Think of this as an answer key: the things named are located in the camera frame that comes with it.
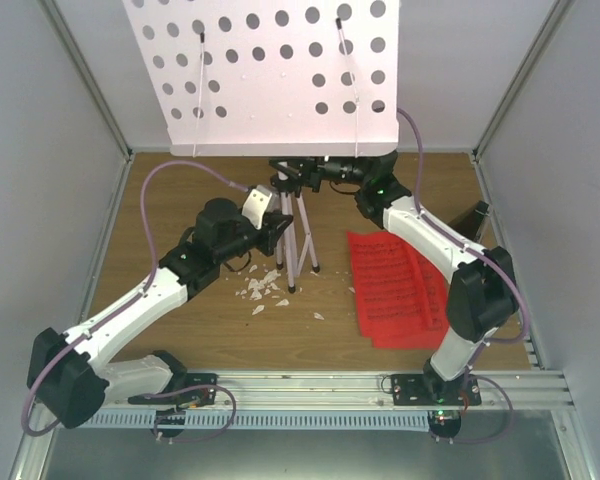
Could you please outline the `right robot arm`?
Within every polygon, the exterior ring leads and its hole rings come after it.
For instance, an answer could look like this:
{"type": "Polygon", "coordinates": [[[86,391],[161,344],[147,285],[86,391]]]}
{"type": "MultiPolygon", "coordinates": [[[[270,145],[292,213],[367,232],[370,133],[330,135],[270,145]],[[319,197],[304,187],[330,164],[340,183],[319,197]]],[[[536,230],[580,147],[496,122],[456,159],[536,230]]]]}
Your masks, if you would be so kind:
{"type": "Polygon", "coordinates": [[[447,280],[449,328],[423,367],[431,403],[454,398],[476,354],[521,306],[513,262],[502,247],[487,249],[431,216],[394,174],[398,154],[376,157],[281,157],[269,164],[294,191],[325,182],[357,186],[362,216],[423,255],[447,280]]]}

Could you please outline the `red sheet music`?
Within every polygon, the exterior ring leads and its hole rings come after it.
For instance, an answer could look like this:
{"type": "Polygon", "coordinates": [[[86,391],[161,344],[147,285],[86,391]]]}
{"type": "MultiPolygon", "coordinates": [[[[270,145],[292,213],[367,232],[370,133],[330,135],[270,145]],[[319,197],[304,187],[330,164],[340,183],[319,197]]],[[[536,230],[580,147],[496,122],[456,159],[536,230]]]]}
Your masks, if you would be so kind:
{"type": "Polygon", "coordinates": [[[447,282],[415,249],[405,246],[386,268],[367,306],[372,345],[382,349],[433,350],[449,323],[447,282]]]}
{"type": "Polygon", "coordinates": [[[427,343],[430,310],[415,257],[387,232],[347,234],[360,333],[376,348],[427,343]]]}

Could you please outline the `white tripod music stand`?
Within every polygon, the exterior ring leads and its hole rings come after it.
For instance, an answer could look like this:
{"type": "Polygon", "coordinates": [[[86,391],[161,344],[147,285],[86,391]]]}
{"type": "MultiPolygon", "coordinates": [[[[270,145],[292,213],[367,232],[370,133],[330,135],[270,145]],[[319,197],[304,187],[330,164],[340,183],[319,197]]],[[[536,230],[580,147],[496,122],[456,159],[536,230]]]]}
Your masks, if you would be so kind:
{"type": "Polygon", "coordinates": [[[396,1],[127,1],[175,156],[381,157],[396,1]]]}

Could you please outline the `black metronome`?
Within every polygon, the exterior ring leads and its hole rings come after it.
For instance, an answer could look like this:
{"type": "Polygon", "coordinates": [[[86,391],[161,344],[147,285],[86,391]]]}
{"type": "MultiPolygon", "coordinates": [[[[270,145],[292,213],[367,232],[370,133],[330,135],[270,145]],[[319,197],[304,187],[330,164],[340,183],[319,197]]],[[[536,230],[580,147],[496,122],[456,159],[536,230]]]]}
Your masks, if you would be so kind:
{"type": "Polygon", "coordinates": [[[491,206],[480,200],[454,218],[450,222],[450,227],[465,238],[475,243],[481,243],[487,228],[490,210],[491,206]]]}

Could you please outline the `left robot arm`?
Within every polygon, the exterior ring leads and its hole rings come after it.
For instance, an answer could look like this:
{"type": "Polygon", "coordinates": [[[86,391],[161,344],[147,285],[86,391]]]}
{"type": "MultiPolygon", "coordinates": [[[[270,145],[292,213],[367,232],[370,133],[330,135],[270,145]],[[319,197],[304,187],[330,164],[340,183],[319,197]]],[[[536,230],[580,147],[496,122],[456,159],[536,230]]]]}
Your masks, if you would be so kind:
{"type": "Polygon", "coordinates": [[[181,307],[220,276],[230,260],[252,250],[271,256],[293,217],[260,201],[256,209],[226,198],[208,201],[193,226],[136,287],[96,316],[59,333],[52,328],[34,340],[21,425],[30,426],[40,402],[66,428],[91,419],[101,407],[125,401],[182,404],[195,386],[186,367],[166,351],[135,361],[115,361],[134,338],[181,307]]]}

